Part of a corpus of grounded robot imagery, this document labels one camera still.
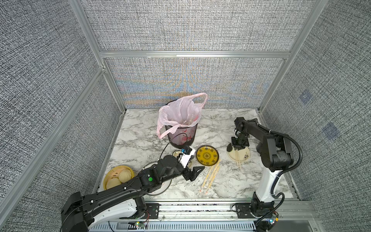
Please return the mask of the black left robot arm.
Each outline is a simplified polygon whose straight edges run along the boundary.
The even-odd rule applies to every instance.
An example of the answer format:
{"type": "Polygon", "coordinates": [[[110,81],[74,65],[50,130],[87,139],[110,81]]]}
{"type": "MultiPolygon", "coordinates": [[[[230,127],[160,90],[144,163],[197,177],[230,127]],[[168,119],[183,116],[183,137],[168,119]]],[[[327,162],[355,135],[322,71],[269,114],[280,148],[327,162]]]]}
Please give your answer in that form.
{"type": "Polygon", "coordinates": [[[167,155],[116,187],[88,195],[75,192],[69,196],[61,209],[60,231],[87,232],[89,226],[98,221],[98,214],[127,200],[133,200],[137,204],[134,214],[143,213],[146,210],[143,196],[158,190],[163,182],[178,176],[183,176],[186,181],[194,181],[204,169],[204,166],[189,169],[176,157],[167,155]]]}

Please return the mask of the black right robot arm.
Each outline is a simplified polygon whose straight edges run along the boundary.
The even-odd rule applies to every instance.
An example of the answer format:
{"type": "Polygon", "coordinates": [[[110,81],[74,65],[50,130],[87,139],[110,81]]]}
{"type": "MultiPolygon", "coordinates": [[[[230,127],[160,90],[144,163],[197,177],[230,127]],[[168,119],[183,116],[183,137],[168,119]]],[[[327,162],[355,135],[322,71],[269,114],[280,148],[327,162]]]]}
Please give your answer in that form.
{"type": "Polygon", "coordinates": [[[262,126],[257,119],[237,117],[235,129],[227,153],[235,161],[248,151],[250,136],[259,140],[256,146],[264,166],[263,176],[250,203],[250,212],[256,218],[273,213],[284,201],[285,194],[276,193],[281,177],[302,162],[300,145],[289,135],[262,126]]]}

